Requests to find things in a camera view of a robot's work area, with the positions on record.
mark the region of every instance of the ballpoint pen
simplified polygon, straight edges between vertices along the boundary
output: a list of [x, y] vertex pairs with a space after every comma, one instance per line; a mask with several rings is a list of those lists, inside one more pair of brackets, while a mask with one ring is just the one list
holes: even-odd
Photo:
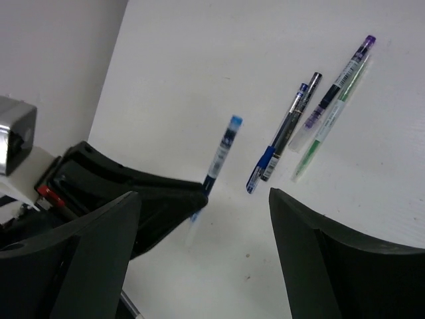
[[[240, 126], [242, 125], [242, 118], [239, 116], [232, 116], [230, 122], [227, 126], [226, 132], [221, 139], [221, 143], [217, 148], [214, 159], [212, 160], [207, 176], [205, 177], [203, 183], [203, 192], [206, 196], [210, 195], [211, 189], [220, 173], [220, 170], [226, 160], [227, 154], [232, 147], [234, 138], [239, 131]], [[195, 236], [197, 226], [199, 224], [199, 213], [201, 211], [197, 211], [192, 216], [189, 217], [190, 221], [190, 229], [187, 234], [185, 245], [188, 247], [192, 244], [193, 237]]]
[[289, 148], [298, 152], [308, 136], [312, 133], [317, 121], [324, 113], [328, 105], [332, 102], [338, 91], [342, 89], [350, 75], [358, 69], [359, 63], [364, 59], [367, 53], [372, 49], [376, 38], [368, 35], [363, 44], [359, 47], [356, 53], [351, 58], [350, 62], [344, 68], [343, 72], [338, 76], [337, 80], [332, 84], [331, 88], [327, 91], [326, 95], [322, 98], [319, 105], [316, 106], [310, 117], [305, 121], [303, 126], [295, 134], [294, 138], [289, 144]]
[[131, 315], [133, 316], [133, 318], [135, 319], [145, 319], [141, 313], [139, 312], [139, 310], [137, 309], [137, 307], [135, 306], [135, 304], [130, 300], [130, 298], [128, 298], [127, 294], [124, 292], [124, 290], [121, 290], [121, 301], [125, 304], [126, 308], [128, 309], [128, 311], [130, 311]]
[[279, 162], [280, 156], [283, 153], [286, 144], [291, 138], [292, 133], [295, 130], [295, 127], [298, 124], [299, 119], [301, 118], [301, 115], [303, 114], [305, 108], [307, 107], [311, 97], [313, 96], [317, 85], [319, 85], [322, 75], [318, 72], [315, 72], [313, 74], [313, 77], [311, 78], [307, 92], [304, 94], [303, 99], [301, 102], [297, 105], [294, 112], [290, 116], [288, 125], [286, 126], [285, 130], [281, 134], [281, 138], [278, 140], [278, 142], [275, 145], [275, 151], [273, 153], [272, 158], [268, 162], [267, 168], [264, 171], [261, 180], [268, 181], [270, 176], [272, 175], [274, 168]]
[[348, 98], [350, 97], [351, 93], [354, 91], [356, 87], [356, 83], [358, 83], [359, 79], [362, 77], [362, 74], [364, 73], [366, 67], [367, 67], [367, 61], [369, 60], [369, 56], [366, 56], [362, 64], [360, 65], [357, 72], [353, 75], [351, 78], [350, 83], [342, 91], [342, 93], [339, 95], [338, 100], [335, 102], [335, 104], [332, 107], [331, 113], [327, 117], [326, 121], [324, 121], [323, 125], [320, 127], [319, 131], [317, 132], [316, 136], [314, 137], [313, 142], [311, 143], [308, 150], [304, 153], [301, 161], [299, 161], [296, 170], [294, 171], [294, 174], [292, 175], [292, 180], [297, 181], [298, 178], [301, 176], [301, 174], [304, 172], [306, 167], [310, 164], [311, 160], [313, 159], [314, 155], [318, 151], [320, 145], [325, 140], [326, 136], [332, 129], [334, 123], [337, 121], [339, 115], [342, 113]]
[[275, 151], [275, 146], [278, 144], [278, 142], [282, 138], [282, 134], [284, 133], [287, 125], [289, 124], [291, 120], [291, 115], [294, 113], [294, 110], [296, 109], [298, 104], [301, 102], [304, 96], [304, 92], [307, 90], [307, 88], [308, 86], [306, 83], [301, 84], [297, 92], [297, 95], [295, 96], [294, 101], [291, 104], [290, 109], [286, 112], [286, 115], [284, 119], [282, 120], [282, 123], [280, 124], [279, 129], [272, 140], [272, 143], [266, 148], [266, 151], [264, 152], [263, 156], [260, 158], [256, 167], [252, 171], [251, 176], [248, 180], [248, 183], [246, 183], [246, 191], [249, 192], [249, 194], [252, 194], [255, 188], [257, 187], [258, 182], [260, 181], [260, 178], [263, 176], [263, 173], [265, 172], [267, 165], [273, 156], [273, 153]]

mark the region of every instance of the white table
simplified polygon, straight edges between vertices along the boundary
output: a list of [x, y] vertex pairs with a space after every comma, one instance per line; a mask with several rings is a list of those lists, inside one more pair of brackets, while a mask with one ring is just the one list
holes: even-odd
[[[291, 317], [270, 187], [366, 234], [425, 247], [425, 3], [357, 3], [128, 3], [95, 148], [202, 182], [230, 116], [244, 118], [191, 250], [183, 224], [129, 265], [125, 290], [146, 319]], [[247, 194], [299, 84], [324, 75], [309, 114], [368, 34], [377, 37], [373, 64], [301, 181], [290, 181], [301, 154], [287, 150], [271, 180]]]

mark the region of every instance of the purple pen cap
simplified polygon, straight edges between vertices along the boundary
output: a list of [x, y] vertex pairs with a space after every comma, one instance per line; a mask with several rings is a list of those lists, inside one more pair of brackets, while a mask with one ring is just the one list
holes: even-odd
[[368, 49], [370, 49], [374, 45], [376, 40], [377, 38], [375, 38], [374, 36], [368, 35], [363, 43], [363, 47], [367, 47]]

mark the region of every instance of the white wall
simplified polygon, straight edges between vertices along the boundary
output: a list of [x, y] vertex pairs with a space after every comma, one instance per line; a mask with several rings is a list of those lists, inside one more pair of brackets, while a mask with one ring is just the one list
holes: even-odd
[[127, 0], [1, 0], [0, 94], [39, 107], [35, 144], [85, 140]]

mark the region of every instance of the white surface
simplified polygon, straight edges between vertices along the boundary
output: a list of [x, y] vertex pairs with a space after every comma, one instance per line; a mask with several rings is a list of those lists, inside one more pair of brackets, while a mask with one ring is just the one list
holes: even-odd
[[39, 108], [35, 144], [88, 137], [127, 0], [1, 0], [0, 95]]
[[[136, 169], [202, 181], [230, 116], [244, 118], [192, 249], [185, 224], [130, 263], [125, 290], [147, 319], [290, 318], [270, 187], [425, 247], [424, 17], [422, 0], [129, 2], [89, 142]], [[299, 84], [324, 75], [310, 113], [368, 34], [373, 63], [302, 180], [290, 181], [301, 154], [286, 151], [247, 194]]]

